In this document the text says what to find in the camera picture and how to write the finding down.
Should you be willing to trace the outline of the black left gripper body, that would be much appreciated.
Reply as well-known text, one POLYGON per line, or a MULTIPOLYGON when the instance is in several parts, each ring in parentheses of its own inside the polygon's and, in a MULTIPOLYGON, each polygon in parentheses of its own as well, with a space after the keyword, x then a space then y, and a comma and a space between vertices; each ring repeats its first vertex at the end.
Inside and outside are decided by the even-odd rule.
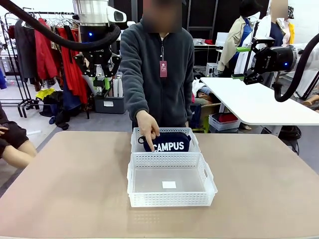
POLYGON ((121 30, 116 24, 81 25, 79 30, 84 48, 79 50, 79 54, 74 56, 74 60, 80 69, 95 69, 97 65, 108 69, 109 62, 113 64, 113 68, 119 67, 122 57, 111 49, 111 45, 117 41, 121 34, 121 30))

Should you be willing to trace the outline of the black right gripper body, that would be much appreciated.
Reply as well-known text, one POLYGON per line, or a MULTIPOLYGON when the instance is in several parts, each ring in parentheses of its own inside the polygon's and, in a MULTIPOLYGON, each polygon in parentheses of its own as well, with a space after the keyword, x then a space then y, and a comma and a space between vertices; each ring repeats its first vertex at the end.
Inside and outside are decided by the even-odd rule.
POLYGON ((290 72, 294 68, 294 46, 265 47, 258 50, 252 60, 252 71, 290 72))

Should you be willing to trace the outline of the person's right hand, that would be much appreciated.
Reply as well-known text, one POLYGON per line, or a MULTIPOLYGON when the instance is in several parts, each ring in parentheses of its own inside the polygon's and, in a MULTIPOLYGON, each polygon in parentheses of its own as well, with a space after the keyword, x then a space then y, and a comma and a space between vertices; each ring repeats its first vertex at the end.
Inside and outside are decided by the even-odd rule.
POLYGON ((160 135, 160 128, 156 120, 146 111, 139 111, 136 115, 140 134, 146 138, 146 141, 154 152, 153 140, 160 135))

